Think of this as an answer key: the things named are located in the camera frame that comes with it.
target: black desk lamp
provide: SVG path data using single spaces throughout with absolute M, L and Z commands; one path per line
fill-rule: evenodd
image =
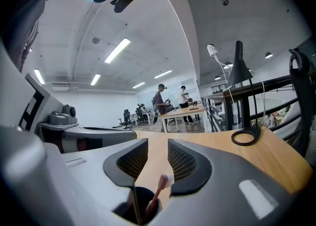
M 255 93 L 253 90 L 253 85 L 251 82 L 252 75 L 250 71 L 248 70 L 245 62 L 242 59 L 242 42 L 241 41 L 236 41 L 236 48 L 235 48 L 235 59 L 234 59 L 234 66 L 231 72 L 231 75 L 229 77 L 229 81 L 227 84 L 227 87 L 241 83 L 245 80 L 250 81 L 250 86 L 252 89 L 252 94 L 253 94 L 253 101 L 255 104 L 255 115 L 256 115 L 256 124 L 254 126 L 246 127 L 243 128 L 239 131 L 236 131 L 232 135 L 232 142 L 234 144 L 240 145 L 240 146 L 250 146 L 256 143 L 259 140 L 260 133 L 261 133 L 261 128 L 258 126 L 258 118 L 257 118 L 257 103 L 256 103 L 256 97 Z M 235 136 L 239 134 L 249 134 L 253 136 L 253 140 L 249 143 L 240 143 L 235 140 Z

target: pink toothbrush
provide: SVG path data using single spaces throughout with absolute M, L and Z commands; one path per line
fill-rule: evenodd
M 155 207 L 161 190 L 164 190 L 165 188 L 170 187 L 173 183 L 174 183 L 173 175 L 161 174 L 161 176 L 159 178 L 159 182 L 158 182 L 157 191 L 156 191 L 153 199 L 147 205 L 143 221 L 146 221 L 147 217 L 149 216 L 149 214 L 152 212 L 153 208 Z

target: office ceiling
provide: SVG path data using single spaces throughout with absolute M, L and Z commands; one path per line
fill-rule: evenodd
M 111 0 L 48 0 L 39 20 L 39 34 L 25 64 L 39 68 L 46 85 L 58 90 L 138 91 L 154 79 L 193 71 L 181 24 L 168 0 L 134 0 L 115 13 Z M 100 39 L 93 44 L 92 39 Z M 110 64 L 104 63 L 123 38 L 131 40 Z M 95 74 L 101 77 L 95 86 Z M 145 82 L 137 89 L 133 86 Z
M 173 72 L 161 78 L 192 73 L 190 49 L 168 0 L 135 0 L 120 14 L 110 1 L 48 0 L 25 71 L 39 68 L 48 86 L 66 90 L 125 92 L 156 85 L 154 76 L 168 70 Z M 200 85 L 215 82 L 221 73 L 209 57 L 209 43 L 224 63 L 234 61 L 235 42 L 241 40 L 246 65 L 255 70 L 272 59 L 264 58 L 266 52 L 275 58 L 311 35 L 291 0 L 229 0 L 227 6 L 222 0 L 188 2 L 198 37 Z M 94 37 L 98 44 L 92 43 Z M 131 44 L 104 63 L 123 38 Z M 90 86 L 95 74 L 101 77 Z M 132 89 L 141 82 L 146 84 Z
M 241 40 L 245 63 L 255 70 L 311 35 L 291 0 L 229 0 L 226 6 L 222 0 L 188 2 L 199 45 L 200 85 L 215 82 L 222 72 L 207 52 L 209 43 L 215 45 L 222 63 L 233 63 L 235 42 Z M 273 58 L 265 59 L 268 51 Z

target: mesh grille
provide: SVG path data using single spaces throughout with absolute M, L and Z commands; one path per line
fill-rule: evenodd
M 148 159 L 148 144 L 143 143 L 117 160 L 117 166 L 124 173 L 137 179 Z
M 168 143 L 168 161 L 173 169 L 174 181 L 189 176 L 196 168 L 196 159 L 177 146 Z

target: desk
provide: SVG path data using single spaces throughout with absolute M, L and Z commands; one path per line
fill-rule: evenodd
M 191 107 L 184 108 L 184 109 L 172 110 L 168 113 L 163 114 L 161 116 L 161 119 L 162 119 L 164 131 L 167 132 L 166 124 L 163 121 L 164 119 L 175 118 L 176 127 L 177 127 L 177 130 L 179 130 L 177 117 L 182 117 L 182 116 L 187 116 L 187 115 L 192 115 L 192 114 L 197 114 L 197 113 L 203 114 L 204 131 L 205 131 L 205 133 L 207 133 L 207 124 L 206 124 L 207 117 L 206 117 L 206 113 L 205 113 L 205 109 L 204 109 L 203 105 L 197 105 L 197 106 L 191 106 Z
M 168 162 L 168 138 L 180 139 L 222 151 L 234 153 L 261 169 L 289 193 L 302 189 L 309 181 L 313 170 L 310 165 L 284 140 L 267 128 L 262 128 L 260 140 L 252 146 L 238 146 L 231 142 L 235 132 L 214 133 L 159 133 L 135 130 L 137 138 L 148 138 L 148 161 L 135 185 L 156 191 L 162 173 L 173 174 Z M 245 142 L 248 135 L 239 135 Z M 162 206 L 169 203 L 170 188 L 161 191 Z
M 137 125 L 137 114 L 132 113 L 132 114 L 130 114 L 129 116 L 131 116 L 131 117 L 132 117 L 132 122 L 133 122 L 133 120 L 134 120 L 134 118 L 133 118 L 133 117 L 135 117 L 135 124 Z
M 149 114 L 150 114 L 150 112 L 148 112 L 148 113 L 143 113 L 143 115 L 147 115 L 147 117 L 148 117 L 148 124 L 150 125 L 150 118 L 149 118 Z

